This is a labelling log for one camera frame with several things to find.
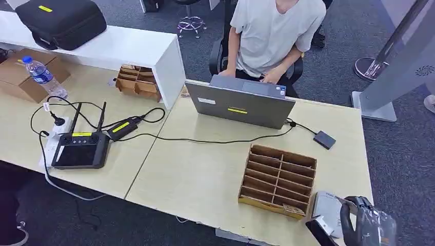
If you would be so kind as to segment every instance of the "chair armrest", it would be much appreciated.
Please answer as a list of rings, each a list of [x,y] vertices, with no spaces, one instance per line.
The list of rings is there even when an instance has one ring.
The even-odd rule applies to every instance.
[[[220,59],[222,59],[222,40],[223,38],[220,38],[219,40],[215,41],[213,43],[213,48],[211,49],[210,59],[208,62],[208,68],[211,75],[218,74],[221,70],[222,62]]]
[[[297,61],[293,64],[294,71],[292,76],[289,78],[290,83],[293,85],[298,79],[302,76],[302,73],[304,72],[304,61],[302,56],[299,57]]]

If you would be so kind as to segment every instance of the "yellow sticker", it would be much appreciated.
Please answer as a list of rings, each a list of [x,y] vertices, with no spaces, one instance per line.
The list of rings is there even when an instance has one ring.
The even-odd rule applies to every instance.
[[[236,113],[242,113],[242,114],[247,114],[248,112],[246,111],[242,111],[242,110],[237,110],[237,109],[228,109],[228,111],[232,111],[232,112],[236,112]]]
[[[51,9],[49,9],[49,8],[47,8],[47,7],[44,7],[44,6],[42,6],[42,5],[40,5],[39,8],[42,9],[42,10],[44,10],[44,11],[47,11],[47,12],[53,12],[53,10],[51,10]]]
[[[124,124],[122,124],[119,127],[115,128],[112,132],[117,132],[117,131],[121,130],[122,128],[128,126],[128,124],[130,124],[130,123],[125,122]]]
[[[92,135],[92,132],[76,132],[72,134],[73,137],[83,137],[83,136],[90,136],[90,135]]]

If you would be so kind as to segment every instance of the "laptop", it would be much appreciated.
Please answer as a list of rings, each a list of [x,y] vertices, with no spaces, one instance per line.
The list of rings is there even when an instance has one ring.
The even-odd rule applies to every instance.
[[[295,101],[285,98],[285,87],[214,75],[211,83],[186,82],[200,114],[281,129]]]

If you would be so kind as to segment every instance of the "person's arm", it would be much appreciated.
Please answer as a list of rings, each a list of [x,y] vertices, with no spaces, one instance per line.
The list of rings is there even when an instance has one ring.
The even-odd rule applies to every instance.
[[[282,62],[277,67],[269,70],[266,73],[266,76],[264,77],[262,82],[272,84],[278,83],[278,80],[280,80],[281,76],[283,76],[284,73],[286,73],[287,70],[291,67],[291,65],[293,65],[293,63],[297,61],[299,57],[301,57],[302,53],[310,49],[313,35],[322,23],[325,14],[325,5],[321,5],[318,17],[313,21],[308,30],[298,37],[290,52],[288,52]]]
[[[231,29],[228,38],[228,65],[219,75],[235,77],[237,54],[240,48],[240,36],[243,27],[247,25],[247,0],[239,0],[231,19]]]
[[[287,72],[287,70],[294,64],[295,61],[301,57],[302,51],[298,50],[296,45],[293,45],[290,52],[281,61],[281,64],[275,68],[269,70],[266,76],[261,80],[261,82],[276,84],[280,78]]]
[[[227,69],[220,72],[219,75],[235,77],[235,61],[240,48],[240,33],[235,32],[235,28],[231,27],[228,38],[228,65]]]

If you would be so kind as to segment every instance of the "black carrying bag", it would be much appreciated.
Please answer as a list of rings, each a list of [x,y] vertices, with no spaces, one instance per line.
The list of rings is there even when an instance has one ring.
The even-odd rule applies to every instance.
[[[91,0],[30,0],[15,12],[35,42],[47,50],[74,50],[107,28]]]

